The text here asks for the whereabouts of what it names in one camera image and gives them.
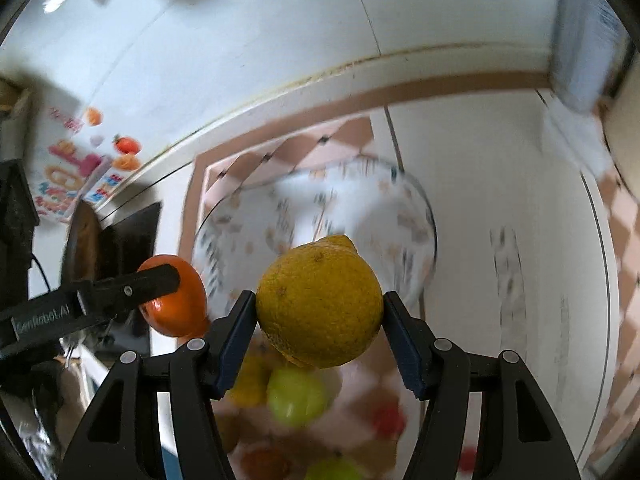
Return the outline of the patterned glass fruit plate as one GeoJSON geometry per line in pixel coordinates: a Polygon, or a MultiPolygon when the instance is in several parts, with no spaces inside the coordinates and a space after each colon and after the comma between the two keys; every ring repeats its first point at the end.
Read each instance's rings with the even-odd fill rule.
{"type": "Polygon", "coordinates": [[[437,255],[431,204],[411,174],[359,156],[222,192],[192,252],[208,316],[228,314],[280,255],[329,235],[348,236],[382,289],[418,308],[437,255]]]}

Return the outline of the green apple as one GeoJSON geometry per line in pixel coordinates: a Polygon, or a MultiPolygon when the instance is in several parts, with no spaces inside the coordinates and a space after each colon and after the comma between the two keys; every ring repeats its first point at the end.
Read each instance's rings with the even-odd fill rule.
{"type": "Polygon", "coordinates": [[[302,428],[318,419],[329,406],[329,393],[314,373],[280,368],[271,373],[267,406],[272,417],[290,428],[302,428]]]}

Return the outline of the yellow lemon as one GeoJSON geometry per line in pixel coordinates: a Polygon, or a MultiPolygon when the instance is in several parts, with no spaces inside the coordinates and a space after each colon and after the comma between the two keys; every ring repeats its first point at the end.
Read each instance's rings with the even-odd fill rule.
{"type": "Polygon", "coordinates": [[[299,367],[357,359],[381,327],[382,288],[346,235],[291,249],[264,273],[256,297],[262,334],[299,367]]]}

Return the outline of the red cherry tomato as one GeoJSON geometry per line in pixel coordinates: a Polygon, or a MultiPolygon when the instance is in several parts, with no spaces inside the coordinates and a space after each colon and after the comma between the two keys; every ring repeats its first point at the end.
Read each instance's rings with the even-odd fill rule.
{"type": "Polygon", "coordinates": [[[397,402],[387,403],[374,412],[371,424],[380,439],[398,440],[405,432],[407,416],[397,402]]]}
{"type": "Polygon", "coordinates": [[[477,449],[472,446],[466,446],[461,454],[458,463],[458,471],[460,474],[472,474],[475,469],[477,449]]]}

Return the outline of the black frying pan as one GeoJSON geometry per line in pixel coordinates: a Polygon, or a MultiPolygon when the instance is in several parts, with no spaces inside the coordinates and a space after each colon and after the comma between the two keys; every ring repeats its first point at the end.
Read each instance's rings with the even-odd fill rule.
{"type": "Polygon", "coordinates": [[[98,216],[84,200],[80,200],[70,220],[61,264],[62,285],[93,281],[98,274],[100,234],[98,216]]]}

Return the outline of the black gas stove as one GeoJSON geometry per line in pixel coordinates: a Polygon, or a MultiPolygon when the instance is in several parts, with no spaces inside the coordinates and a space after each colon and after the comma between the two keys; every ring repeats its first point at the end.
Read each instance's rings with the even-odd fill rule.
{"type": "MultiPolygon", "coordinates": [[[[140,209],[104,228],[99,235],[96,278],[133,274],[154,254],[160,203],[140,209]]],[[[133,310],[88,331],[85,346],[100,360],[112,362],[127,350],[150,355],[150,329],[141,312],[133,310]]]]}

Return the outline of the orange persimmon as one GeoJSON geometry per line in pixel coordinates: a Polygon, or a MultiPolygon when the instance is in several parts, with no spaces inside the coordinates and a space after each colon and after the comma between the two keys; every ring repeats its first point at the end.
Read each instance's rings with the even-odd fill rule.
{"type": "Polygon", "coordinates": [[[207,298],[198,272],[186,260],[174,255],[156,255],[144,263],[139,271],[171,264],[179,273],[176,292],[142,304],[139,310],[145,321],[157,332],[181,340],[201,337],[209,329],[207,298]]]}

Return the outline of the silver spray can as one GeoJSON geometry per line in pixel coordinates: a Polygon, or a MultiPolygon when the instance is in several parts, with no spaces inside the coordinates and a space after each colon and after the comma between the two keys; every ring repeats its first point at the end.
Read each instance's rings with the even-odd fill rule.
{"type": "Polygon", "coordinates": [[[605,88],[623,24],[606,0],[558,0],[552,34],[551,83],[570,110],[588,114],[605,88]]]}

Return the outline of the colourful fruit wall sticker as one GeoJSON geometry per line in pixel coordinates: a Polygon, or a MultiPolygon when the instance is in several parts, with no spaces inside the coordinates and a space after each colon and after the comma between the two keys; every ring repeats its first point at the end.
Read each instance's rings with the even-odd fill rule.
{"type": "Polygon", "coordinates": [[[37,114],[28,182],[37,214],[67,223],[80,200],[98,206],[143,165],[143,144],[94,106],[37,114]]]}

